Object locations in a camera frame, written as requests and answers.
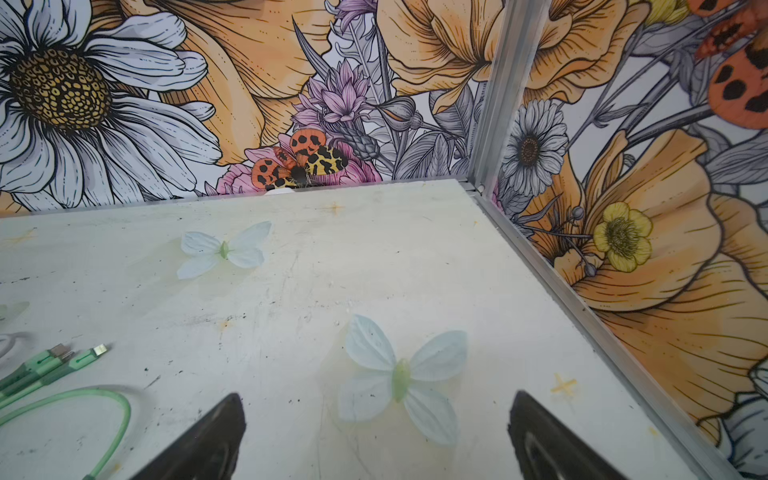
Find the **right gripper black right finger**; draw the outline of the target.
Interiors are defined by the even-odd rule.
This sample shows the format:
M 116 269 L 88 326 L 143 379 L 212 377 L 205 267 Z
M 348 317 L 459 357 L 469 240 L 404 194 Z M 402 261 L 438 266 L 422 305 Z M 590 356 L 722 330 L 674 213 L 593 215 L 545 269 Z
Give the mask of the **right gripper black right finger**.
M 516 392 L 507 432 L 525 479 L 626 479 L 524 390 Z

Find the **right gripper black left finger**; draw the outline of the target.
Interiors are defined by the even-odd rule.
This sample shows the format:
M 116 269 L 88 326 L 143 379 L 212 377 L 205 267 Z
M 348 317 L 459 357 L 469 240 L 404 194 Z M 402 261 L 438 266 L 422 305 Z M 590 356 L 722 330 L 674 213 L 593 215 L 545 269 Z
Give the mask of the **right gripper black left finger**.
M 245 431 L 242 399 L 230 393 L 133 479 L 231 479 Z

